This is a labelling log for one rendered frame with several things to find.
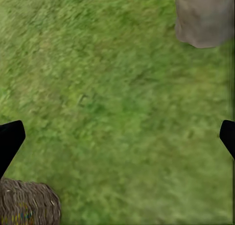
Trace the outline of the wicker basket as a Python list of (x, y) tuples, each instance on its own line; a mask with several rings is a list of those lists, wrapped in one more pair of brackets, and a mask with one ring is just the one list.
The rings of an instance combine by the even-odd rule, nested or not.
[(0, 179), (0, 225), (60, 225), (61, 202), (47, 184)]

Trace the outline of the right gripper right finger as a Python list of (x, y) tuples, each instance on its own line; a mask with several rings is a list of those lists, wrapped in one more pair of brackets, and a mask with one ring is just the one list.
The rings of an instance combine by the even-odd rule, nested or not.
[(224, 120), (219, 137), (235, 160), (235, 122)]

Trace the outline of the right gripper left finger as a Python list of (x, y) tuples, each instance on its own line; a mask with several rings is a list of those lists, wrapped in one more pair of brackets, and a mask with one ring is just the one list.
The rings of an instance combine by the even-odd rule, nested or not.
[(25, 140), (21, 120), (0, 125), (0, 179)]

